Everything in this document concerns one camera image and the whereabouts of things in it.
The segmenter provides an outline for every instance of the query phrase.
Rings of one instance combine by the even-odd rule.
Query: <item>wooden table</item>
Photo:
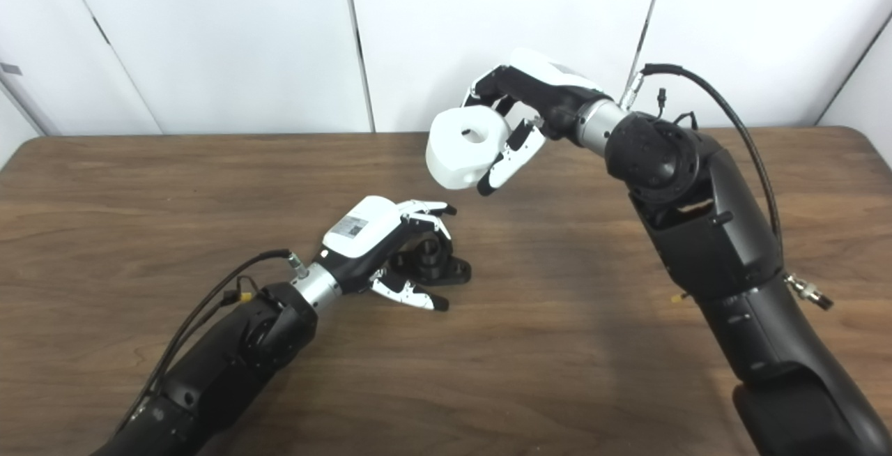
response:
[[[755,172],[736,134],[710,131]],[[843,128],[754,130],[787,265],[892,424],[892,178]],[[549,144],[490,198],[428,176],[424,135],[42,138],[0,173],[0,454],[99,446],[185,313],[242,260],[322,234],[365,195],[448,199],[447,313],[344,297],[206,454],[755,454],[736,385],[624,186]],[[284,263],[252,271],[284,280]]]

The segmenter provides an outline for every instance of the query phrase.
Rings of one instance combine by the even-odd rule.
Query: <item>qr code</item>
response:
[[[347,238],[356,238],[357,234],[366,227],[369,221],[354,218],[352,215],[345,215],[343,220],[338,221],[332,228],[332,233],[346,236]]]

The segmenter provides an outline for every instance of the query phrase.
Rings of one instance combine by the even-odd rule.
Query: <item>white cylinder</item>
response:
[[[446,189],[477,185],[504,148],[509,128],[487,106],[455,107],[439,113],[427,137],[427,169]]]

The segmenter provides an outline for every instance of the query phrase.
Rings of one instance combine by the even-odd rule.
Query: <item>hole in cylinder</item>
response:
[[[480,144],[480,142],[483,142],[486,139],[486,135],[483,135],[472,128],[466,128],[462,130],[461,134],[463,137],[465,137],[466,141],[472,142],[472,144]]]

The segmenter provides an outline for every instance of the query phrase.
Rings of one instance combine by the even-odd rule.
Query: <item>white wall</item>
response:
[[[6,88],[0,84],[0,169],[22,142],[38,136],[22,111],[10,100]]]
[[[471,81],[526,46],[621,94],[649,0],[354,0],[375,122],[426,130]],[[892,0],[659,0],[644,61],[707,78],[749,125],[814,123]],[[650,79],[638,109],[694,109],[725,125],[705,94],[679,78]]]
[[[851,126],[892,166],[892,24],[870,47],[820,125]]]
[[[165,134],[369,132],[348,0],[85,0]]]
[[[81,0],[0,0],[3,80],[53,135],[159,134]]]

